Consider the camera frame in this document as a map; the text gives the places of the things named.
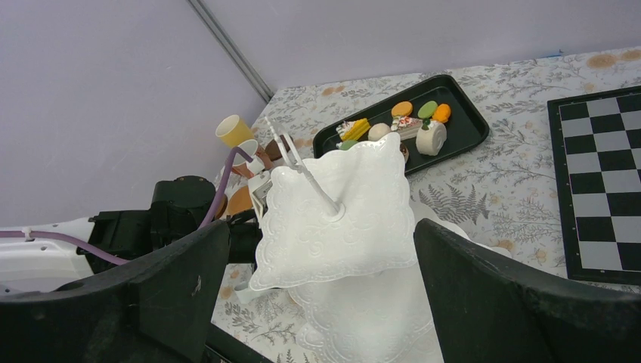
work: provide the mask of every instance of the table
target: table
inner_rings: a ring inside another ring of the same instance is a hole
[[[457,223],[475,242],[508,249],[526,265],[566,278],[547,101],[641,85],[641,48],[446,70],[467,93],[491,133],[479,147],[408,177],[413,200]],[[414,73],[279,90],[252,131],[263,145],[262,120],[281,122],[301,157],[313,157],[323,127],[437,73]],[[230,189],[246,184],[235,175]],[[248,265],[229,265],[212,323],[276,363],[315,363],[296,345],[302,309],[282,291],[239,304],[233,286]],[[641,288],[594,284],[641,293]]]

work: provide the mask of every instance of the purple wall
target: purple wall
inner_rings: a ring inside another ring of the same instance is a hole
[[[206,0],[272,88],[641,44],[639,0]]]
[[[213,179],[219,120],[265,103],[185,1],[0,4],[0,225],[146,209]]]

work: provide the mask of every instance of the macaron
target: macaron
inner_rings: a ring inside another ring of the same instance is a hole
[[[419,109],[419,118],[420,119],[428,119],[432,117],[434,112],[436,111],[436,107],[438,107],[438,104],[435,101],[430,101]]]
[[[412,103],[408,101],[403,101],[399,104],[396,104],[396,106],[392,107],[392,117],[403,117],[403,116],[409,116],[412,113]]]
[[[372,126],[369,133],[367,134],[367,140],[378,141],[390,132],[392,132],[392,129],[389,128],[389,125],[387,125],[386,123],[377,123],[376,125]]]
[[[339,147],[340,150],[349,150],[352,146],[358,144],[358,141],[356,140],[347,140],[343,141],[341,146]]]
[[[432,119],[434,121],[439,121],[440,123],[446,123],[450,116],[452,116],[452,109],[450,106],[447,104],[439,104],[432,115]]]

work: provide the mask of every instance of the cake slice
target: cake slice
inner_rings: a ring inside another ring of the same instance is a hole
[[[422,125],[423,121],[421,119],[414,119],[409,116],[395,117],[392,121],[391,129],[393,132],[398,132],[401,140],[407,140],[415,138]]]
[[[370,129],[370,123],[367,119],[357,119],[356,121],[345,121],[336,127],[341,140],[358,140]]]

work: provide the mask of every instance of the green macaron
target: green macaron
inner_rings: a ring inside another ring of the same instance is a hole
[[[347,140],[343,141],[341,146],[339,147],[340,150],[349,150],[350,147],[356,145],[358,141],[356,140]]]
[[[432,115],[436,111],[436,107],[438,107],[438,104],[434,101],[430,101],[424,104],[419,110],[419,118],[428,119],[432,117]]]

